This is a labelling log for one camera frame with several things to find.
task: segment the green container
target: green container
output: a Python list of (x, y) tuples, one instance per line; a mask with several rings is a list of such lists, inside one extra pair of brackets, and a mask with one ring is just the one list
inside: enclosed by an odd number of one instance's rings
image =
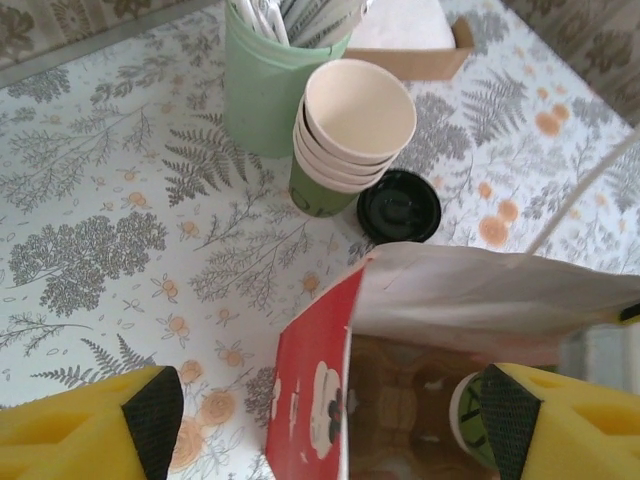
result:
[(291, 160), (289, 194), (296, 207), (307, 215), (319, 218), (340, 213), (358, 196), (357, 193), (336, 192), (316, 183), (298, 164), (295, 155)]
[(291, 155), (298, 104), (313, 71), (340, 58), (349, 37), (329, 48), (286, 47), (255, 33), (226, 2), (224, 124), (256, 155)]
[(452, 398), (452, 411), (450, 411), (451, 428), (456, 441), (462, 442), (460, 447), (484, 467), (497, 470), (496, 460), (489, 443), (489, 434), (480, 409), (482, 374), (477, 373), (465, 378), (456, 387), (456, 391)]

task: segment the stack of paper cups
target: stack of paper cups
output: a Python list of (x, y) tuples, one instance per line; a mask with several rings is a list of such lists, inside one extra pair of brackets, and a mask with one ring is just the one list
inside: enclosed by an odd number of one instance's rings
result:
[(380, 180), (415, 128), (413, 100), (391, 73), (361, 60), (326, 63), (298, 107), (291, 198), (314, 217), (339, 213)]

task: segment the white napkin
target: white napkin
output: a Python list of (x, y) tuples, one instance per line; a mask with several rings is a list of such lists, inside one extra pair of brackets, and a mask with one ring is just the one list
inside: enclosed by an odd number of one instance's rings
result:
[(456, 47), (438, 0), (375, 0), (350, 48), (441, 50)]

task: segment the black cup lid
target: black cup lid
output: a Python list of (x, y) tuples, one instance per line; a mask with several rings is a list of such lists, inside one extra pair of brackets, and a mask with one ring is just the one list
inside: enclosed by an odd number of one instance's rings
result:
[(388, 170), (358, 198), (358, 221), (371, 240), (424, 242), (438, 229), (442, 209), (435, 190), (418, 175)]

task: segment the floral tablecloth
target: floral tablecloth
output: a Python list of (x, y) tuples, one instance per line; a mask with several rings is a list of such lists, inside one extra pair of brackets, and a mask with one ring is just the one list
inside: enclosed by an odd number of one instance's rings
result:
[[(410, 85), (397, 167), (444, 208), (433, 244), (522, 251), (629, 127), (497, 1), (444, 0), (477, 51)], [(354, 208), (305, 217), (289, 159), (221, 129), (220, 3), (0, 91), (0, 404), (175, 365), (171, 478), (270, 478), (260, 454), (278, 333), (370, 245)], [(640, 146), (541, 254), (640, 271)]]

